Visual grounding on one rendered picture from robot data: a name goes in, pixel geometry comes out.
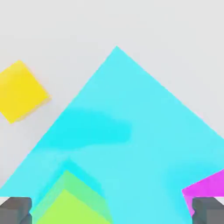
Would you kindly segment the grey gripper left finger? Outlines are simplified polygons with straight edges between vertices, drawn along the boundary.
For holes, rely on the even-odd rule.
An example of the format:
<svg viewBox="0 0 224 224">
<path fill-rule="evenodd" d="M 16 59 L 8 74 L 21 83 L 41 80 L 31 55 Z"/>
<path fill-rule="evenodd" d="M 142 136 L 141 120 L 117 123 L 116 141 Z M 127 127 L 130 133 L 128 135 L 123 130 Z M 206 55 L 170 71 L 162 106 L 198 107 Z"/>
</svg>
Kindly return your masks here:
<svg viewBox="0 0 224 224">
<path fill-rule="evenodd" d="M 30 197 L 9 197 L 0 203 L 0 224 L 32 224 Z"/>
</svg>

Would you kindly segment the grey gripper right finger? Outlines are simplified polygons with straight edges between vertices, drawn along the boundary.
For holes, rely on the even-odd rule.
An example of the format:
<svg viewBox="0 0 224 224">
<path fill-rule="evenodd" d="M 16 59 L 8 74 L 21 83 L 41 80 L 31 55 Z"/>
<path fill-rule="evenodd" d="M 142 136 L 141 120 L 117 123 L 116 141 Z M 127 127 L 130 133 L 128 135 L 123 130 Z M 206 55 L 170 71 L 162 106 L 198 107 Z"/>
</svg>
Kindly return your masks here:
<svg viewBox="0 0 224 224">
<path fill-rule="evenodd" d="M 195 197 L 192 208 L 192 224 L 224 224 L 224 205 L 214 197 Z"/>
</svg>

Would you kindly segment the small magenta cube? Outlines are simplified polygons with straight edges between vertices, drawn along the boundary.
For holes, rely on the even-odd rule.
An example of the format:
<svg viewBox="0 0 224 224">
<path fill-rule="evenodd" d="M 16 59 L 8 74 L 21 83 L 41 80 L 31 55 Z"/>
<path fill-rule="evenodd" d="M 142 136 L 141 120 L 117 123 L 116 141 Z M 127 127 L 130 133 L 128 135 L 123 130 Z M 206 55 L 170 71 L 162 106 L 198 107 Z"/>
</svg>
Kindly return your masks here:
<svg viewBox="0 0 224 224">
<path fill-rule="evenodd" d="M 182 194 L 190 216 L 193 216 L 194 197 L 224 197 L 224 169 L 184 188 Z"/>
</svg>

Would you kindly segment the small lime green cube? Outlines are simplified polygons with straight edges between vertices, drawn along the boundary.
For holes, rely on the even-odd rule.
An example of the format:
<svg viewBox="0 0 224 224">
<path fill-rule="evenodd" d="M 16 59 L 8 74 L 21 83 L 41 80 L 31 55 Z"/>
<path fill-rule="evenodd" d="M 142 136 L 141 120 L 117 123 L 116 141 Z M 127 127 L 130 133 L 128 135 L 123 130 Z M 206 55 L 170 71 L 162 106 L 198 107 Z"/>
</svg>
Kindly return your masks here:
<svg viewBox="0 0 224 224">
<path fill-rule="evenodd" d="M 95 180 L 66 170 L 31 211 L 33 224 L 114 224 Z"/>
</svg>

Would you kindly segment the small yellow cube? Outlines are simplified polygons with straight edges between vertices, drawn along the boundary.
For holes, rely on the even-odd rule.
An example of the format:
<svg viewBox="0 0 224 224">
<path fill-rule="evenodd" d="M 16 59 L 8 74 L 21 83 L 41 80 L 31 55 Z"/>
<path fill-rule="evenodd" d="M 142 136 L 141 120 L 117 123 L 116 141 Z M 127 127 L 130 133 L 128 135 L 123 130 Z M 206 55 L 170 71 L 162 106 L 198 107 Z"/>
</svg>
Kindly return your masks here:
<svg viewBox="0 0 224 224">
<path fill-rule="evenodd" d="M 9 123 L 24 119 L 51 99 L 20 60 L 0 73 L 0 113 Z"/>
</svg>

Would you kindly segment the large cyan box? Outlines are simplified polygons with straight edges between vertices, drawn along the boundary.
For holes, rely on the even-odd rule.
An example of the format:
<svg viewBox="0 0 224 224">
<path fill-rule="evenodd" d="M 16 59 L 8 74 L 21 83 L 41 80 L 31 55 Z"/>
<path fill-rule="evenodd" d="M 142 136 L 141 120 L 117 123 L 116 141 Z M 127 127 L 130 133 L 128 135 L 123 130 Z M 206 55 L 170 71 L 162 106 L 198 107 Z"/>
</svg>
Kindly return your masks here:
<svg viewBox="0 0 224 224">
<path fill-rule="evenodd" d="M 114 224 L 190 224 L 181 190 L 224 168 L 224 139 L 120 48 L 0 188 L 37 204 L 65 170 Z"/>
</svg>

